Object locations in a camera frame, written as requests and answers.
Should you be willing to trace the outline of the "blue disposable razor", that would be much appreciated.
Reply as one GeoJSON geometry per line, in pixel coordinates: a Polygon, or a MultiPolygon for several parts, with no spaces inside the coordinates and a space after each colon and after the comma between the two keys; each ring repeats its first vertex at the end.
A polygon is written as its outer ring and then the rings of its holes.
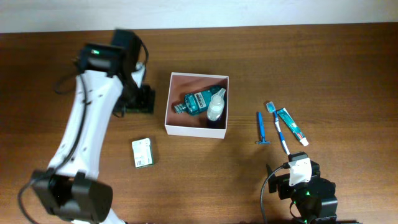
{"type": "Polygon", "coordinates": [[[266,139],[264,123],[263,123],[263,118],[262,118],[262,113],[261,112],[257,112],[257,122],[258,122],[259,133],[260,133],[261,139],[256,144],[259,144],[259,145],[268,145],[268,144],[270,144],[271,142],[266,139]]]}

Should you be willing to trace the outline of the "green white toothpaste tube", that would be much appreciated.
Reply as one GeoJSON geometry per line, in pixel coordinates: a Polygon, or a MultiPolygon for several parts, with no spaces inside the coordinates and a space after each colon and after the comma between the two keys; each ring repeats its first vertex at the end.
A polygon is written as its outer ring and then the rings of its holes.
{"type": "Polygon", "coordinates": [[[297,138],[297,140],[303,145],[303,146],[308,146],[308,140],[305,137],[304,133],[302,130],[298,127],[294,119],[291,117],[289,112],[285,109],[282,108],[280,110],[277,110],[277,114],[282,118],[283,122],[288,126],[290,131],[293,133],[293,135],[297,138]]]}

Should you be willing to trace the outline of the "green white small carton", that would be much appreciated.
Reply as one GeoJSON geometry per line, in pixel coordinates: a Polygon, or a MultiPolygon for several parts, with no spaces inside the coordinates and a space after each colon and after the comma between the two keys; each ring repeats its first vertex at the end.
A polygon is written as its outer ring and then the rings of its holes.
{"type": "Polygon", "coordinates": [[[151,141],[149,138],[133,141],[131,145],[136,169],[154,165],[151,141]]]}

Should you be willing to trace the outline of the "blue white toothbrush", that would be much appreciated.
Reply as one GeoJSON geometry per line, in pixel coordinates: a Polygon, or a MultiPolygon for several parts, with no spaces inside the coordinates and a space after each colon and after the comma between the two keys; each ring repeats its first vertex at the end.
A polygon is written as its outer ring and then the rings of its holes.
{"type": "Polygon", "coordinates": [[[273,117],[274,117],[274,125],[275,125],[275,128],[276,128],[277,132],[278,132],[280,143],[282,145],[282,148],[283,148],[284,152],[287,155],[290,155],[289,148],[287,147],[286,141],[284,139],[284,135],[283,135],[282,130],[280,128],[279,117],[277,115],[276,108],[275,108],[273,102],[271,102],[271,101],[267,102],[266,103],[266,108],[267,108],[268,112],[270,114],[272,114],[273,117]]]}

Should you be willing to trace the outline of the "teal mouthwash bottle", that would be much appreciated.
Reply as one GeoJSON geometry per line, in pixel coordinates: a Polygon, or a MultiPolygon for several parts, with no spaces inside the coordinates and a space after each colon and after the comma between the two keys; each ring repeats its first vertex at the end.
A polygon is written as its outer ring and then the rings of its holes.
{"type": "Polygon", "coordinates": [[[177,114],[188,113],[196,116],[208,109],[212,96],[220,90],[224,90],[224,88],[220,85],[213,85],[206,90],[186,94],[182,103],[174,105],[174,110],[177,114]]]}

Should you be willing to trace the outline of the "clear purple pump bottle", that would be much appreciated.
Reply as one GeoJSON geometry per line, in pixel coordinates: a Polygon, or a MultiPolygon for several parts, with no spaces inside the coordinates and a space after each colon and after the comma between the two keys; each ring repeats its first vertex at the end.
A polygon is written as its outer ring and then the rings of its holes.
{"type": "Polygon", "coordinates": [[[226,93],[225,88],[221,88],[220,91],[215,93],[211,97],[209,107],[207,109],[207,125],[209,128],[217,128],[221,121],[221,116],[224,110],[224,94],[226,93]]]}

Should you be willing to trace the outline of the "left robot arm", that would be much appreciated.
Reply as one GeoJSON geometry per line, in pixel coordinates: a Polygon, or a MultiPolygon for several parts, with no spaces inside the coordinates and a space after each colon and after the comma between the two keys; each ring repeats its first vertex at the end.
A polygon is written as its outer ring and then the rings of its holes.
{"type": "Polygon", "coordinates": [[[31,188],[49,215],[70,223],[122,223],[112,210],[113,189],[99,182],[104,137],[112,116],[153,113],[155,90],[143,84],[143,40],[117,29],[109,45],[86,44],[76,61],[75,99],[62,141],[46,170],[35,170],[17,198],[31,188]]]}

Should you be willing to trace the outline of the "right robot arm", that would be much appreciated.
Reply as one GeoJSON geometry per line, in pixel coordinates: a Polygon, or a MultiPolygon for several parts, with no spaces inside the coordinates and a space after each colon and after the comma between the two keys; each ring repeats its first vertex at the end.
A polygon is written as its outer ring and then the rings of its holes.
{"type": "Polygon", "coordinates": [[[312,175],[308,182],[289,185],[289,174],[276,176],[279,169],[267,167],[269,193],[278,193],[281,200],[291,199],[300,216],[292,217],[294,223],[336,223],[338,199],[335,196],[336,184],[320,177],[320,165],[311,162],[312,175]]]}

